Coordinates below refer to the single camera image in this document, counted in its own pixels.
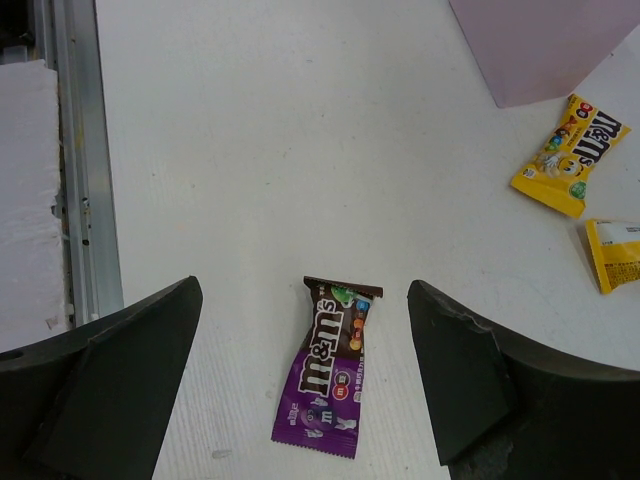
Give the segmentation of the purple M&M packet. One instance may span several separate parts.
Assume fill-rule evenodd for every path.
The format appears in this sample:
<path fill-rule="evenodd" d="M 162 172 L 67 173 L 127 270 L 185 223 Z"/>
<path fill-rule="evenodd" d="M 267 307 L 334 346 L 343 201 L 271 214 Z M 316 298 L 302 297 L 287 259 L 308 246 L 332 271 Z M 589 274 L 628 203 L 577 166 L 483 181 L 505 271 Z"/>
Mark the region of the purple M&M packet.
<path fill-rule="evenodd" d="M 364 329 L 379 286 L 306 276 L 312 319 L 289 370 L 271 440 L 353 459 L 364 384 Z"/>

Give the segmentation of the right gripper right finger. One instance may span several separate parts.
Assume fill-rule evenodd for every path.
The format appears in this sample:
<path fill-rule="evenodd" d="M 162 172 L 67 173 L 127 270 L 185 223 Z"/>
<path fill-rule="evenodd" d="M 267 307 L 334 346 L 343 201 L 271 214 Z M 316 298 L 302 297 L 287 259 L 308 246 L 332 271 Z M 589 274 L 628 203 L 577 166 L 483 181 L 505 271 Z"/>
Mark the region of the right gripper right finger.
<path fill-rule="evenodd" d="M 454 479 L 635 479 L 639 374 L 494 323 L 422 280 L 412 339 L 438 459 Z"/>

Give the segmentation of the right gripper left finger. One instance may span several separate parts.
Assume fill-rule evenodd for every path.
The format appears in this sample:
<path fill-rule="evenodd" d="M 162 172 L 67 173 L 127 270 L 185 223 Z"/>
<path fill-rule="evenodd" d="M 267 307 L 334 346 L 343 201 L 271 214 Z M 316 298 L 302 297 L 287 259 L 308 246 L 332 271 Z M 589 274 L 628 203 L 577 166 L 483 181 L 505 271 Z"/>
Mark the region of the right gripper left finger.
<path fill-rule="evenodd" d="M 2 353 L 2 478 L 151 478 L 202 303 L 189 276 Z"/>

